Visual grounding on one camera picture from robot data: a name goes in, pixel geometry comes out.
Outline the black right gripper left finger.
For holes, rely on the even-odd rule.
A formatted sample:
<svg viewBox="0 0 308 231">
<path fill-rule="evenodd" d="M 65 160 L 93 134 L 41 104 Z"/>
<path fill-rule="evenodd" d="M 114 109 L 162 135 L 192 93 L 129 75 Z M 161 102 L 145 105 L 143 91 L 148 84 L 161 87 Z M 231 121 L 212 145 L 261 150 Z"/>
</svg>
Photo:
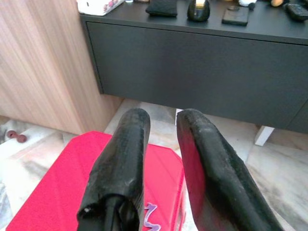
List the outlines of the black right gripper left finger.
<svg viewBox="0 0 308 231">
<path fill-rule="evenodd" d="M 150 128 L 150 116 L 141 108 L 122 115 L 90 172 L 77 231 L 142 231 Z"/>
</svg>

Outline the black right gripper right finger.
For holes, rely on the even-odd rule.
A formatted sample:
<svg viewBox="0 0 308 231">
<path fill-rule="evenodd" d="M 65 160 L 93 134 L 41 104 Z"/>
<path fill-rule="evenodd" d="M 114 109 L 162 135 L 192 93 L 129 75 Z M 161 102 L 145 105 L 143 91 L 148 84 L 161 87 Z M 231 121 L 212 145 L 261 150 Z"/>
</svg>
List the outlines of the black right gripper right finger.
<svg viewBox="0 0 308 231">
<path fill-rule="evenodd" d="M 284 231 L 243 160 L 203 113 L 179 112 L 177 137 L 198 231 Z"/>
</svg>

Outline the red plastic stool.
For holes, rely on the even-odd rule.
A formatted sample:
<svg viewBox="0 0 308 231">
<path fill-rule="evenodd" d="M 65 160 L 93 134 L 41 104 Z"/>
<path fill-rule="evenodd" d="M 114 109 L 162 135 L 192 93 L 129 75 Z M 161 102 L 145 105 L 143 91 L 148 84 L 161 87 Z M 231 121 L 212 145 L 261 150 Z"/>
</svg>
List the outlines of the red plastic stool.
<svg viewBox="0 0 308 231">
<path fill-rule="evenodd" d="M 76 231 L 90 171 L 110 139 L 97 131 L 73 138 L 5 231 Z M 181 231 L 186 216 L 181 158 L 172 149 L 149 144 L 144 173 L 142 231 Z"/>
</svg>

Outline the white console leg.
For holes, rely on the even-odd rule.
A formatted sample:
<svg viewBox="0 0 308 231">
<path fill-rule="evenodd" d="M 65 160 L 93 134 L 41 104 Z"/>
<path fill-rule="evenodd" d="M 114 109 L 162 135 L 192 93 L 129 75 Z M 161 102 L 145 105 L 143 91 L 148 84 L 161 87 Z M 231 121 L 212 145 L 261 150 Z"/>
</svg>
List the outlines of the white console leg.
<svg viewBox="0 0 308 231">
<path fill-rule="evenodd" d="M 263 146 L 274 130 L 275 128 L 273 127 L 261 126 L 255 136 L 254 144 Z"/>
<path fill-rule="evenodd" d="M 178 117 L 178 113 L 183 111 L 183 109 L 178 109 L 176 108 L 176 111 L 175 111 L 175 126 L 177 125 L 177 117 Z"/>
</svg>

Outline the small red dumbbell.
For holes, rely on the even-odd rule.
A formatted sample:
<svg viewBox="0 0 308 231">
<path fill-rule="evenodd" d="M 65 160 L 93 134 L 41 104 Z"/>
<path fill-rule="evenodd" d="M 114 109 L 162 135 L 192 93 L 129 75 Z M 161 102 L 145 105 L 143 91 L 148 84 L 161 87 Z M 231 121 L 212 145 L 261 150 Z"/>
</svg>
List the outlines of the small red dumbbell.
<svg viewBox="0 0 308 231">
<path fill-rule="evenodd" d="M 18 134 L 14 130 L 9 130 L 7 132 L 7 137 L 10 138 L 10 139 L 16 139 L 17 142 L 19 142 L 19 143 L 24 143 L 24 142 L 27 141 L 27 137 L 25 135 Z"/>
</svg>

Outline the dark grey low console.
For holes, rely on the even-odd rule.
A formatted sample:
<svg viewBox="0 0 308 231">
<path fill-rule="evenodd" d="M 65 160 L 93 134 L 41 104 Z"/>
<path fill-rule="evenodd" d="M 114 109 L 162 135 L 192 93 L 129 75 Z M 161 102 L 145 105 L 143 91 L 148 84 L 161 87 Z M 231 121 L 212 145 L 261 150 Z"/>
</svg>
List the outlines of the dark grey low console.
<svg viewBox="0 0 308 231">
<path fill-rule="evenodd" d="M 101 93 L 308 133 L 308 21 L 259 1 L 246 26 L 226 25 L 231 2 L 214 0 L 197 23 L 177 5 L 176 17 L 145 3 L 80 15 Z"/>
</svg>

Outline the light wooden cabinet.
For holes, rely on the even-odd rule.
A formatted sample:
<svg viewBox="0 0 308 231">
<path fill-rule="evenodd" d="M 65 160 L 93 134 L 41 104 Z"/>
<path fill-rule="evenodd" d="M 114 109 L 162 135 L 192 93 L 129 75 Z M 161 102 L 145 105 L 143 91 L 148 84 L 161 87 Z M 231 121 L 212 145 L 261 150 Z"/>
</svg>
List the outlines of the light wooden cabinet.
<svg viewBox="0 0 308 231">
<path fill-rule="evenodd" d="M 0 0 L 0 116 L 82 134 L 121 103 L 98 90 L 77 0 Z"/>
</svg>

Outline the black flat wallet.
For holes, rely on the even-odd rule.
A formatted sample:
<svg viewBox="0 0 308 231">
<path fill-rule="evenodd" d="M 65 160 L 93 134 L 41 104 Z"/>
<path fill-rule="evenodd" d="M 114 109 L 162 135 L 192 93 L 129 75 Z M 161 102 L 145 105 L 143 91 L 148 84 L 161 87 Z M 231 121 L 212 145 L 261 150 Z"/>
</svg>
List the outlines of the black flat wallet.
<svg viewBox="0 0 308 231">
<path fill-rule="evenodd" d="M 248 15 L 249 9 L 246 7 L 229 7 L 224 11 L 222 23 L 237 26 L 247 26 Z"/>
</svg>

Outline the white floral tissue box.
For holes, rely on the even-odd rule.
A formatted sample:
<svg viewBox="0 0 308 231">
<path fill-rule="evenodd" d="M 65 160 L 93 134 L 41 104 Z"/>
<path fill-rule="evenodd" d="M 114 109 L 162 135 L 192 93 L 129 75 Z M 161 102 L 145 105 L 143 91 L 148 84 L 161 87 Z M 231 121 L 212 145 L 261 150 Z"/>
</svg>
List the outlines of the white floral tissue box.
<svg viewBox="0 0 308 231">
<path fill-rule="evenodd" d="M 83 14 L 104 16 L 123 2 L 124 0 L 77 0 L 77 8 Z"/>
</svg>

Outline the black tape dispenser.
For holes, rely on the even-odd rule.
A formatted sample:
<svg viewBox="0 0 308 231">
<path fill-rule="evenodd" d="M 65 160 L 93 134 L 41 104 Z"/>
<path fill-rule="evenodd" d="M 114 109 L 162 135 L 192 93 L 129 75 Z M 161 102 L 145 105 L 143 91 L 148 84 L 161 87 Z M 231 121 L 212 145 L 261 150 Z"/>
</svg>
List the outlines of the black tape dispenser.
<svg viewBox="0 0 308 231">
<path fill-rule="evenodd" d="M 190 21 L 205 22 L 210 16 L 210 3 L 208 0 L 191 0 L 187 10 Z"/>
</svg>

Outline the black fabric pouch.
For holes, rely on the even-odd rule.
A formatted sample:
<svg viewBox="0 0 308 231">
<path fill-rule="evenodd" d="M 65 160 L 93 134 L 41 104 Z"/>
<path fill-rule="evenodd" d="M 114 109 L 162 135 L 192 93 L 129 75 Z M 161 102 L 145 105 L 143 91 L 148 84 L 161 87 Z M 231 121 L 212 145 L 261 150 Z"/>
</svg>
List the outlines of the black fabric pouch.
<svg viewBox="0 0 308 231">
<path fill-rule="evenodd" d="M 145 11 L 151 16 L 176 17 L 177 0 L 150 0 Z"/>
</svg>

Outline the small panda plush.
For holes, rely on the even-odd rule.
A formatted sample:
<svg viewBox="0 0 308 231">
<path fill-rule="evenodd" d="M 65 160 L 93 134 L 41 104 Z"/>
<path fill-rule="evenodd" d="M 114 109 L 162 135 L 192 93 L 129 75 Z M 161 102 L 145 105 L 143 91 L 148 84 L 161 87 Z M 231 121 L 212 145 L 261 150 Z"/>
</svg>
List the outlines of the small panda plush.
<svg viewBox="0 0 308 231">
<path fill-rule="evenodd" d="M 238 0 L 238 3 L 242 7 L 248 7 L 249 10 L 253 10 L 255 8 L 257 0 Z"/>
</svg>

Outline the black remote control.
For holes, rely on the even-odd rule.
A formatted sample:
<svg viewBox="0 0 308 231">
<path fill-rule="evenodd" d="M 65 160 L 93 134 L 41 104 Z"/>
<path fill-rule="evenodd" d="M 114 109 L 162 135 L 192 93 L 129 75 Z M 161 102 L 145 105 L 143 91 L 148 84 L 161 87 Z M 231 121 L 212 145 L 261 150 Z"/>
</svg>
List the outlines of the black remote control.
<svg viewBox="0 0 308 231">
<path fill-rule="evenodd" d="M 308 20 L 308 10 L 306 10 L 302 5 L 299 4 L 286 4 L 287 14 L 296 21 Z"/>
</svg>

